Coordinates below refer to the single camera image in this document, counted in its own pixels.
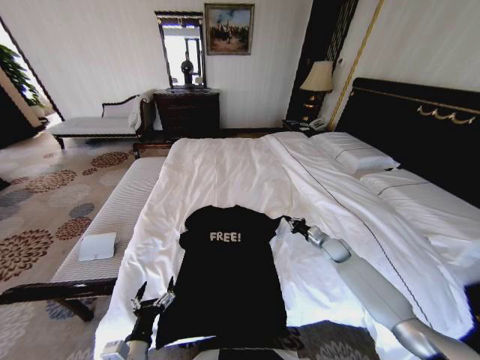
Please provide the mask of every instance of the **gold trim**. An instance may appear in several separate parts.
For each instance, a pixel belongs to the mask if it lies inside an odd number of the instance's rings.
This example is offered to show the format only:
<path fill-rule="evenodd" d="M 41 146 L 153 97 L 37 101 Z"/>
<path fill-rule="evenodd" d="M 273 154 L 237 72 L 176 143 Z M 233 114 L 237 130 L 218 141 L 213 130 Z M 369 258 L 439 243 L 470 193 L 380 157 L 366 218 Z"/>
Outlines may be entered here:
<path fill-rule="evenodd" d="M 456 112 L 452 112 L 451 114 L 449 115 L 440 115 L 438 113 L 438 108 L 428 112 L 428 111 L 423 111 L 423 108 L 422 108 L 422 105 L 420 105 L 417 109 L 417 113 L 419 113 L 420 115 L 422 116 L 435 116 L 435 119 L 438 119 L 438 120 L 445 120 L 445 119 L 450 119 L 451 122 L 453 122 L 454 124 L 456 125 L 465 125 L 465 124 L 472 124 L 473 123 L 473 120 L 476 119 L 475 116 L 467 119 L 467 120 L 458 120 L 456 118 L 456 115 L 457 113 Z"/>
<path fill-rule="evenodd" d="M 203 19 L 203 15 L 157 15 L 158 19 Z"/>
<path fill-rule="evenodd" d="M 352 81 L 353 73 L 355 73 L 355 69 L 357 68 L 357 65 L 359 64 L 359 60 L 362 57 L 363 50 L 365 48 L 365 45 L 367 44 L 367 41 L 368 41 L 368 38 L 370 37 L 370 33 L 372 32 L 372 29 L 374 28 L 375 22 L 377 21 L 380 10 L 382 9 L 383 2 L 384 2 L 384 0 L 379 0 L 378 4 L 376 5 L 375 12 L 373 13 L 373 16 L 372 16 L 372 20 L 370 20 L 370 24 L 368 25 L 368 28 L 367 28 L 367 32 L 365 33 L 365 36 L 363 37 L 361 45 L 358 48 L 358 52 L 357 52 L 357 56 L 355 57 L 355 61 L 353 62 L 353 65 L 352 65 L 352 68 L 350 69 L 348 77 L 346 78 L 346 81 L 343 84 L 342 92 L 340 94 L 340 97 L 337 100 L 337 104 L 335 105 L 333 113 L 331 114 L 330 121 L 328 122 L 328 129 L 330 131 L 333 130 L 333 123 L 335 122 L 335 116 L 337 115 L 337 112 L 338 112 L 338 109 L 340 108 L 341 102 L 345 97 L 345 93 L 347 92 L 348 85 Z"/>
<path fill-rule="evenodd" d="M 399 98 L 403 100 L 410 100 L 410 101 L 417 101 L 419 103 L 433 105 L 435 107 L 445 107 L 447 109 L 457 110 L 464 113 L 472 113 L 480 115 L 480 110 L 470 109 L 469 107 L 462 107 L 462 106 L 455 106 L 455 105 L 448 105 L 447 103 L 437 103 L 435 101 L 429 101 L 424 99 L 419 99 L 417 97 L 409 97 L 403 95 L 392 94 L 391 92 L 384 92 L 384 91 L 377 91 L 377 90 L 370 90 L 369 88 L 361 88 L 359 86 L 353 86 L 352 89 L 362 90 L 363 92 L 373 92 L 374 94 L 392 96 L 393 98 Z"/>

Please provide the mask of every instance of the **wall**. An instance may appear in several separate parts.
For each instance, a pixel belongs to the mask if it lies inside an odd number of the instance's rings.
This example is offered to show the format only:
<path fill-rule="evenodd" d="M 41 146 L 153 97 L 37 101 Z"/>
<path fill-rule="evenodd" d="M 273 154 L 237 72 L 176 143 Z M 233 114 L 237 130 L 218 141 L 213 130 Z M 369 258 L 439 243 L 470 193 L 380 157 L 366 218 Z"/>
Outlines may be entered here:
<path fill-rule="evenodd" d="M 251 2 L 252 55 L 205 60 L 208 86 L 221 90 L 224 128 L 280 125 L 312 4 Z M 168 87 L 154 11 L 203 11 L 203 4 L 204 0 L 0 0 L 0 15 L 68 119 L 99 116 L 102 102 Z"/>
<path fill-rule="evenodd" d="M 330 119 L 377 0 L 360 0 L 343 45 L 343 67 L 321 113 Z M 385 0 L 352 79 L 371 77 L 480 91 L 478 0 Z M 351 84 L 337 121 L 347 102 Z"/>

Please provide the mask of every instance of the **wooden bed frame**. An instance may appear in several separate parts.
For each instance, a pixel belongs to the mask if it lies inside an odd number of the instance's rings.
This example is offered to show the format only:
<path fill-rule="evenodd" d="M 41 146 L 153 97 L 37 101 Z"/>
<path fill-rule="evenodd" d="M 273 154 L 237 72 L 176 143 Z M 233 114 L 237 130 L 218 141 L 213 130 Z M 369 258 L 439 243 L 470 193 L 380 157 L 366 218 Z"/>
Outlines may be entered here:
<path fill-rule="evenodd" d="M 116 281 L 115 277 L 62 283 L 27 283 L 5 290 L 0 295 L 0 305 L 53 300 L 78 315 L 83 321 L 90 321 L 94 317 L 93 311 L 79 299 L 112 295 Z"/>
<path fill-rule="evenodd" d="M 480 92 L 357 78 L 335 130 L 480 207 Z"/>

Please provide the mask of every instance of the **white pillow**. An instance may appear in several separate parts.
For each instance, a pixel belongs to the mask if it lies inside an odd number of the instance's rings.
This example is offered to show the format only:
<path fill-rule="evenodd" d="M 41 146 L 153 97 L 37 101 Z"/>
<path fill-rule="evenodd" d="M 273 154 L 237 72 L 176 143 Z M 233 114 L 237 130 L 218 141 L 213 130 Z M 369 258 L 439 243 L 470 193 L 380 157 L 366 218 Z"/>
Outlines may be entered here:
<path fill-rule="evenodd" d="M 388 155 L 349 133 L 320 133 L 312 136 L 310 141 L 341 163 L 350 175 L 381 171 L 400 165 Z"/>
<path fill-rule="evenodd" d="M 480 209 L 405 169 L 360 181 L 423 233 L 465 284 L 480 281 Z"/>

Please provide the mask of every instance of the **dresser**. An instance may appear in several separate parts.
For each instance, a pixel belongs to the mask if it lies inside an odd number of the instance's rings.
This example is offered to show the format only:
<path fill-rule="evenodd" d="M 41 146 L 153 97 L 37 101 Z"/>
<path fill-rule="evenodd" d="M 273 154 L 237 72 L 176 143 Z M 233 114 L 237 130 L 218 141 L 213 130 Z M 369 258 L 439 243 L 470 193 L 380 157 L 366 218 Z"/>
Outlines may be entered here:
<path fill-rule="evenodd" d="M 216 137 L 220 129 L 220 92 L 168 88 L 154 94 L 165 137 Z"/>

